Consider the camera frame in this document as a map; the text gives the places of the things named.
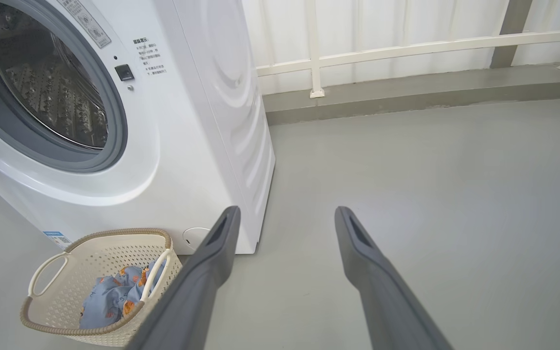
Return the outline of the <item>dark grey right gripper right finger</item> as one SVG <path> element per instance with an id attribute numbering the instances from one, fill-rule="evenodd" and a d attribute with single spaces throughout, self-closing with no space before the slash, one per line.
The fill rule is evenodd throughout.
<path id="1" fill-rule="evenodd" d="M 360 293 L 374 350 L 449 350 L 451 344 L 350 208 L 334 213 L 345 276 Z"/>

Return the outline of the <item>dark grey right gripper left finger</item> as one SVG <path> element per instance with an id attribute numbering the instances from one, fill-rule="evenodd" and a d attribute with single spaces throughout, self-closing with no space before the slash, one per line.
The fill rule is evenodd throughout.
<path id="1" fill-rule="evenodd" d="M 241 211 L 226 208 L 127 344 L 129 350 L 202 350 L 216 293 L 229 279 Z"/>

